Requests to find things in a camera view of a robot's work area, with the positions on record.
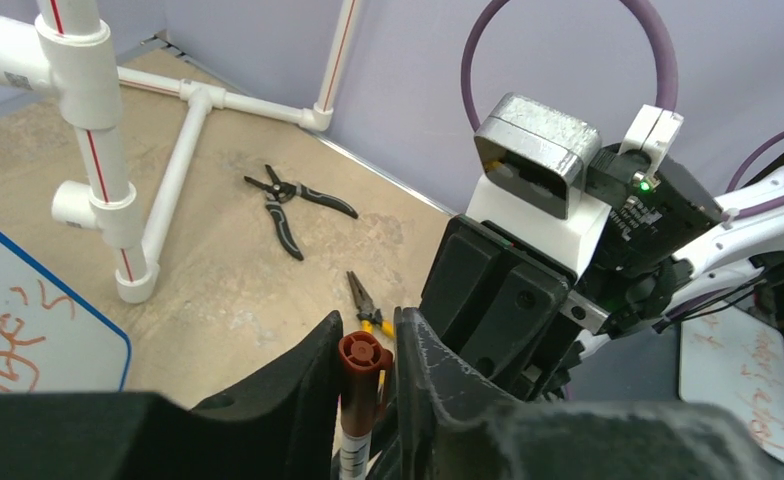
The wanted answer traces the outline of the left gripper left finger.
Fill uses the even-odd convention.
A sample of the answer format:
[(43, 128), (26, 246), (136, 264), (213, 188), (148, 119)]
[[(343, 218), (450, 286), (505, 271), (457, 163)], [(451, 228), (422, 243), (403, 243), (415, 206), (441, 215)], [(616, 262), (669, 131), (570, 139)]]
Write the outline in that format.
[(0, 479), (326, 479), (342, 336), (332, 311), (192, 409), (154, 392), (0, 394)]

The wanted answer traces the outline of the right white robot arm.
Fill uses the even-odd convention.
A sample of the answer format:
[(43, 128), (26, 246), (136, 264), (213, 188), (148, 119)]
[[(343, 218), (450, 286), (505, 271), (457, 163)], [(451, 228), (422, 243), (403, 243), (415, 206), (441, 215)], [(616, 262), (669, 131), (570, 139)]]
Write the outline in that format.
[(743, 188), (712, 197), (666, 160), (655, 187), (629, 180), (644, 160), (599, 151), (590, 196), (613, 199), (581, 239), (565, 222), (512, 200), (512, 230), (452, 218), (420, 311), (465, 361), (531, 401), (566, 386), (571, 370), (614, 340), (707, 315), (784, 282), (784, 152)]

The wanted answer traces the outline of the red whiteboard marker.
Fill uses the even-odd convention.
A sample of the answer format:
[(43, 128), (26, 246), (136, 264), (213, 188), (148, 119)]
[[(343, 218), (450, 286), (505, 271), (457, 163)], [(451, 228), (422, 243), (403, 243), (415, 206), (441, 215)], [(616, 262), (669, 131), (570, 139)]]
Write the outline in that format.
[(372, 431), (388, 403), (384, 382), (394, 366), (393, 353), (370, 333), (356, 331), (338, 343), (343, 383), (340, 394), (340, 479), (364, 479), (371, 458)]

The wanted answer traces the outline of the blue framed whiteboard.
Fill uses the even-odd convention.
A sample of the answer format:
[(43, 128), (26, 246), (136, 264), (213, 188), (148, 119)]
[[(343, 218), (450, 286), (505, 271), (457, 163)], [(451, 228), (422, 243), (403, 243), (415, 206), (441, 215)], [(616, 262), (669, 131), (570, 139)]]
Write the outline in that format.
[(120, 392), (129, 336), (0, 231), (0, 394)]

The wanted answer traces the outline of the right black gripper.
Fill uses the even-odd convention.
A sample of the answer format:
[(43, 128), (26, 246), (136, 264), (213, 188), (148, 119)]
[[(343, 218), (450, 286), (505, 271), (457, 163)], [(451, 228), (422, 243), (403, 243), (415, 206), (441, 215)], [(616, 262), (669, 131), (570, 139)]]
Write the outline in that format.
[[(570, 293), (564, 266), (492, 222), (457, 215), (443, 233), (420, 312), (448, 348), (511, 395), (566, 400), (569, 370), (593, 350), (578, 336), (614, 340), (662, 320), (693, 273), (689, 261), (671, 257), (636, 276), (592, 266)], [(548, 382), (550, 362), (527, 378), (562, 305), (561, 317), (580, 330), (558, 351)]]

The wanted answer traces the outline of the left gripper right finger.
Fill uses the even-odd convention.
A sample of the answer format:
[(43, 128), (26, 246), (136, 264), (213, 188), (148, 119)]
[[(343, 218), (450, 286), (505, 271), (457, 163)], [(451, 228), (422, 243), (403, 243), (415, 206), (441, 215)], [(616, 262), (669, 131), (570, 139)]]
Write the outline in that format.
[(784, 479), (721, 408), (682, 402), (522, 402), (397, 309), (404, 479)]

